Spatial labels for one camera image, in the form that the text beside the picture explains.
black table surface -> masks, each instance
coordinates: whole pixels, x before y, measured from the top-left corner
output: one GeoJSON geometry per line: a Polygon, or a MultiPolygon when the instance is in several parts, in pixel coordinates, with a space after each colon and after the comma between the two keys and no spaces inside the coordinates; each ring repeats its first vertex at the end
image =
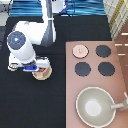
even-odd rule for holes
{"type": "Polygon", "coordinates": [[[9,17],[0,50],[0,128],[66,128],[67,41],[111,41],[107,16],[55,17],[56,42],[34,45],[39,56],[50,59],[53,73],[37,81],[31,73],[7,69],[7,35],[18,21],[42,22],[41,17],[9,17]]]}

floor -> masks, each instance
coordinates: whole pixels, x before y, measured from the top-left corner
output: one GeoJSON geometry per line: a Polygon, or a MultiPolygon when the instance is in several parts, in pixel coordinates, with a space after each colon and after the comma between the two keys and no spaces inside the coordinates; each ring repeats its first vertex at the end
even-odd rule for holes
{"type": "MultiPolygon", "coordinates": [[[[106,15],[103,0],[68,0],[70,15],[106,15]]],[[[11,16],[42,16],[39,0],[14,0],[11,16]]]]}

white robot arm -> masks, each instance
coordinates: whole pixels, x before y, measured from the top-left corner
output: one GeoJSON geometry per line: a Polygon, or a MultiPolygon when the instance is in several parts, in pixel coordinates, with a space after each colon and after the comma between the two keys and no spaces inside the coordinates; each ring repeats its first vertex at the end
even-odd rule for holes
{"type": "Polygon", "coordinates": [[[37,57],[32,44],[48,47],[56,40],[52,15],[52,0],[41,0],[43,23],[19,21],[7,37],[10,50],[9,66],[11,71],[23,67],[23,71],[34,72],[49,68],[47,57],[37,57]]]}

stove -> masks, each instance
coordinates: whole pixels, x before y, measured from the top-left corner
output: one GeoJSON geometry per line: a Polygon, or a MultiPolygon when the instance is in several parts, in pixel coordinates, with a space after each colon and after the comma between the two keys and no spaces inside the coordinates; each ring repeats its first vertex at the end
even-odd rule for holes
{"type": "MultiPolygon", "coordinates": [[[[106,90],[119,103],[126,91],[114,41],[66,42],[66,128],[90,128],[78,116],[76,99],[87,87],[106,90]]],[[[128,111],[107,128],[127,128],[128,111]]]]}

